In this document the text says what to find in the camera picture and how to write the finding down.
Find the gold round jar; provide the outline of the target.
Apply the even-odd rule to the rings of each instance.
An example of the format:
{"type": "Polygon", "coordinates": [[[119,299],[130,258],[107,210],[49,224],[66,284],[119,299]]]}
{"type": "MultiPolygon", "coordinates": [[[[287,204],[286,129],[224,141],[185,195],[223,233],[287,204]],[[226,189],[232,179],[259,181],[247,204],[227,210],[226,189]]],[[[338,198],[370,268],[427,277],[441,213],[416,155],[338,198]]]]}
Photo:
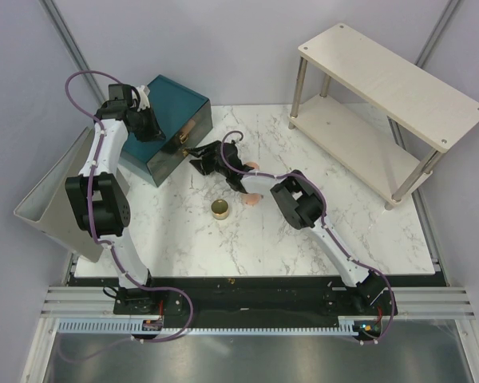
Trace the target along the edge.
{"type": "Polygon", "coordinates": [[[230,214],[229,203],[224,199],[216,199],[211,204],[211,213],[214,219],[225,220],[230,214]]]}

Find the foundation bottle grey cap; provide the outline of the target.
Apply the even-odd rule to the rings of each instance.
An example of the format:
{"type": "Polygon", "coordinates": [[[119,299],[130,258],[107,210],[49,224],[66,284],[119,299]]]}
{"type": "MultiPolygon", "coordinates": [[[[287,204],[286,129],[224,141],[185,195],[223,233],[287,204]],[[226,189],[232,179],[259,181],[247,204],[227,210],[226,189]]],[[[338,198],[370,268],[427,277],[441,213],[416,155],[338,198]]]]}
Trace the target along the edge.
{"type": "Polygon", "coordinates": [[[189,120],[181,129],[181,133],[184,134],[184,135],[188,135],[191,130],[194,128],[194,126],[196,125],[196,122],[191,119],[189,120]]]}

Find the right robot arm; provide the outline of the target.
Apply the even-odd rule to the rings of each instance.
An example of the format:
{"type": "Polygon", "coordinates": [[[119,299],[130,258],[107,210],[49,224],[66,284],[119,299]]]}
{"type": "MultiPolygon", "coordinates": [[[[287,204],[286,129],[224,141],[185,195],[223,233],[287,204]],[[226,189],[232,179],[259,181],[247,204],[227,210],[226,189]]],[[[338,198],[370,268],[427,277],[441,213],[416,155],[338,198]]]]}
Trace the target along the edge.
{"type": "Polygon", "coordinates": [[[196,148],[186,148],[190,164],[203,176],[221,174],[230,188],[245,196],[270,196],[283,218],[297,231],[304,231],[325,253],[350,293],[351,308],[368,314],[378,305],[386,284],[372,268],[363,266],[338,235],[327,216],[322,192],[300,171],[275,176],[244,164],[234,141],[218,140],[196,148]]]}

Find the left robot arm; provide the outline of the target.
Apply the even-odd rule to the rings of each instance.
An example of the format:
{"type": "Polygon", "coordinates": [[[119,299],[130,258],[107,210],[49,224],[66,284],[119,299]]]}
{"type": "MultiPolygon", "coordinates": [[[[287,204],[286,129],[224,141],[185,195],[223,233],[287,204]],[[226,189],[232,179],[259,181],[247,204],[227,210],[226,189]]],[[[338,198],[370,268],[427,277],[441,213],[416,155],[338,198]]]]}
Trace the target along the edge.
{"type": "Polygon", "coordinates": [[[65,192],[78,227],[107,250],[115,263],[119,286],[138,288],[131,303],[142,314],[159,305],[159,294],[147,284],[150,272],[141,261],[129,232],[132,213],[117,180],[122,149],[132,133],[143,141],[163,140],[146,86],[109,86],[109,99],[92,115],[94,136],[87,159],[65,192]]]}

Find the peach makeup sponge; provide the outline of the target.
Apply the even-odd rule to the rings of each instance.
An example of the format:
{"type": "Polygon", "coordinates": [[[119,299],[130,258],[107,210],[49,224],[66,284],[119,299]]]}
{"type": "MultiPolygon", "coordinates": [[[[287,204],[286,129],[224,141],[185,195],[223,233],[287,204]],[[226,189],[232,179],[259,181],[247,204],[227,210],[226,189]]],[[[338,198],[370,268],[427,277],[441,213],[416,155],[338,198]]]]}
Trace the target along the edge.
{"type": "Polygon", "coordinates": [[[258,165],[257,163],[255,163],[255,162],[249,161],[249,162],[247,162],[245,165],[248,166],[248,167],[250,167],[250,168],[253,168],[253,169],[255,169],[255,170],[259,170],[259,165],[258,165]]]}
{"type": "Polygon", "coordinates": [[[242,195],[243,203],[248,206],[255,206],[262,200],[263,196],[258,193],[248,193],[242,195]]]}

